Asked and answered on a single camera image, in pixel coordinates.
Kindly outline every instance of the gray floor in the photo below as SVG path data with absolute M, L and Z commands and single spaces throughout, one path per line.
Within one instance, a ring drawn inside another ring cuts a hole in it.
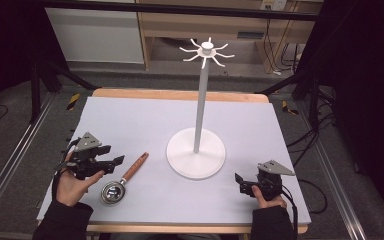
M 226 63 L 226 68 L 212 65 L 209 90 L 254 92 L 265 89 L 290 74 L 288 71 L 283 72 L 281 76 L 266 74 L 261 67 L 259 56 L 256 55 L 255 46 L 249 42 L 230 42 L 229 44 L 226 51 L 222 53 L 235 54 L 236 57 L 228 61 L 219 59 L 220 62 Z M 148 71 L 134 67 L 126 69 L 125 66 L 117 64 L 95 64 L 91 67 L 91 65 L 72 63 L 71 66 L 73 70 L 78 71 L 79 76 L 91 83 L 106 87 L 196 90 L 200 63 L 198 61 L 179 62 L 179 59 L 191 56 L 179 53 L 178 46 L 192 48 L 184 41 L 157 41 L 151 69 Z M 97 72 L 102 69 L 111 73 Z M 29 239 L 36 227 L 35 218 L 39 211 L 37 204 L 43 199 L 52 178 L 52 167 L 59 162 L 60 151 L 66 147 L 66 139 L 71 138 L 71 130 L 76 128 L 86 98 L 91 95 L 90 91 L 75 86 L 72 82 L 66 80 L 62 82 L 63 89 L 54 96 L 45 121 L 0 198 L 1 238 Z M 270 96 L 270 102 L 274 104 L 286 143 L 298 139 L 308 131 L 303 118 L 306 115 L 305 112 L 294 115 L 282 111 L 282 101 L 291 100 L 290 90 L 290 87 L 285 88 Z M 29 91 L 29 83 L 25 82 L 6 89 L 0 94 L 0 104 L 8 108 L 8 113 L 0 119 L 0 171 L 28 127 L 31 111 Z M 74 110 L 67 111 L 66 106 L 73 93 L 80 93 L 81 97 Z M 3 106 L 0 106 L 0 116 L 5 113 Z M 325 116 L 330 113 L 330 108 L 324 106 L 320 111 L 321 116 Z M 367 239 L 384 239 L 384 203 L 370 179 L 354 173 L 353 161 L 338 129 L 328 124 L 321 130 L 319 140 L 342 183 Z M 307 142 L 304 141 L 290 151 L 303 149 L 306 144 Z M 295 161 L 298 155 L 299 153 L 291 153 L 291 159 Z M 298 178 L 311 181 L 320 187 L 329 203 L 322 214 L 311 214 L 312 223 L 309 225 L 309 230 L 300 238 L 350 239 L 341 208 L 338 207 L 332 194 L 315 147 L 305 154 L 295 171 Z M 310 208 L 314 211 L 321 209 L 323 198 L 320 193 L 304 183 L 301 187 Z

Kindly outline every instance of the aluminum rail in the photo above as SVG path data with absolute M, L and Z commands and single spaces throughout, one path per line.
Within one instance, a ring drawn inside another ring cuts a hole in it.
M 314 13 L 296 13 L 282 11 L 265 11 L 252 9 L 216 8 L 181 6 L 165 4 L 141 4 L 141 3 L 118 3 L 118 2 L 94 2 L 94 1 L 72 1 L 72 0 L 19 0 L 29 4 L 38 4 L 46 8 L 83 9 L 118 12 L 147 12 L 168 14 L 189 14 L 204 16 L 225 16 L 241 18 L 263 18 L 298 21 L 318 21 L 328 17 L 319 16 Z
M 45 97 L 45 100 L 42 104 L 43 111 L 38 116 L 38 118 L 36 119 L 35 122 L 29 124 L 23 137 L 18 142 L 17 146 L 15 147 L 11 156 L 9 157 L 4 168 L 1 170 L 1 173 L 0 173 L 0 198 L 3 194 L 3 192 L 5 191 L 5 188 L 7 187 L 9 181 L 11 180 L 11 177 L 14 175 L 14 172 L 17 169 L 18 165 L 20 164 L 24 154 L 26 153 L 31 142 L 33 141 L 34 136 L 36 135 L 41 124 L 43 123 L 43 121 L 44 121 L 44 119 L 45 119 L 45 117 L 46 117 L 46 115 L 50 109 L 52 101 L 54 100 L 55 95 L 56 95 L 56 93 L 48 93 L 47 94 L 47 96 Z
M 302 101 L 298 102 L 297 106 L 300 112 L 308 112 L 305 103 Z M 310 130 L 310 122 L 304 115 L 303 120 L 307 125 L 307 128 Z M 329 184 L 330 190 L 332 191 L 333 198 L 338 205 L 339 212 L 342 215 L 342 219 L 344 220 L 345 226 L 348 230 L 348 233 L 350 234 L 350 238 L 353 240 L 367 239 L 363 227 L 361 226 L 360 221 L 355 214 L 354 208 L 352 207 L 351 202 L 348 199 L 348 196 L 342 187 L 342 184 L 339 181 L 338 176 L 336 175 L 335 170 L 333 169 L 329 157 L 320 140 L 317 140 L 315 147 L 317 154 L 319 155 L 319 162 L 323 173 L 326 177 L 327 183 Z

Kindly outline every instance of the round white base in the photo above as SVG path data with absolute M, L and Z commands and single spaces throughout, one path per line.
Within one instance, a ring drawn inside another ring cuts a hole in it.
M 176 133 L 167 145 L 167 159 L 180 175 L 190 179 L 205 179 L 216 174 L 226 159 L 221 139 L 202 129 L 199 152 L 194 153 L 195 128 Z

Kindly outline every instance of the wooden handle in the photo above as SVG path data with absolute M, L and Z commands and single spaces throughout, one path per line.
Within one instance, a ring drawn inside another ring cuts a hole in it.
M 127 170 L 127 172 L 123 175 L 123 178 L 126 181 L 129 181 L 129 179 L 133 177 L 133 174 L 135 174 L 136 171 L 140 168 L 140 166 L 142 166 L 143 162 L 145 162 L 148 156 L 149 156 L 149 153 L 147 152 L 142 154 L 142 156 L 140 156 L 138 160 L 136 160 L 136 162 L 133 163 L 133 165 L 129 168 L 129 170 Z

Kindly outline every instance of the white cabinet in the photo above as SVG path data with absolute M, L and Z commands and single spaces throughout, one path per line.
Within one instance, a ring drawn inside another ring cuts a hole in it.
M 67 61 L 144 63 L 136 13 L 53 8 L 46 12 Z

